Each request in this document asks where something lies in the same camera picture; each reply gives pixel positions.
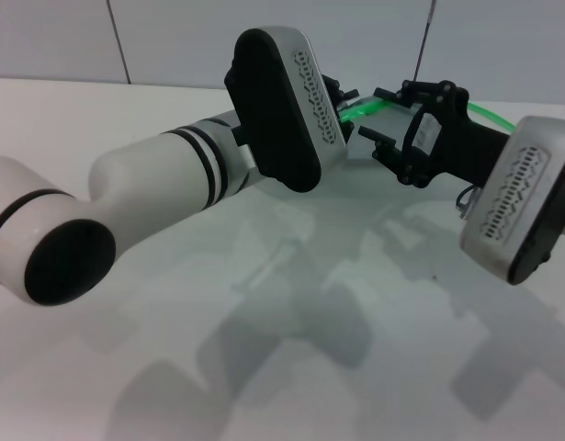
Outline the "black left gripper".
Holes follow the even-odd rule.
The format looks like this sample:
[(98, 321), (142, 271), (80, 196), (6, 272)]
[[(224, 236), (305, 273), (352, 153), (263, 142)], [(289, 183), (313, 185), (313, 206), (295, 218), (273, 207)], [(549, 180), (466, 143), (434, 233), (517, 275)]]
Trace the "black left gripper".
[[(343, 91), (338, 80), (324, 74), (322, 75), (322, 79), (335, 112), (338, 112), (340, 110), (341, 105), (345, 101), (359, 97), (359, 92), (357, 89)], [(387, 101), (391, 104), (410, 108), (413, 104), (419, 102), (419, 93), (421, 92), (421, 89), (422, 87), (420, 82), (413, 80), (404, 80), (401, 84), (401, 88), (398, 91), (391, 92), (390, 90), (377, 87), (373, 93), (373, 96), (383, 101)]]

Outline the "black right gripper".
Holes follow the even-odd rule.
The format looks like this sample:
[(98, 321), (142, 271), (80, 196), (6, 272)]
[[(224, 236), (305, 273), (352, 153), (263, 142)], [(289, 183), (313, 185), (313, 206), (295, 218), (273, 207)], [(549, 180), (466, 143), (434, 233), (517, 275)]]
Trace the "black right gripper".
[[(509, 136), (471, 120), (469, 92), (450, 81), (405, 81), (400, 94), (404, 103), (421, 106), (407, 129), (401, 151), (394, 139), (368, 127), (358, 129), (360, 136), (374, 142), (373, 158), (398, 174), (405, 185), (427, 187), (434, 177), (446, 173), (483, 187)], [(429, 153), (413, 145), (425, 116), (440, 126)]]

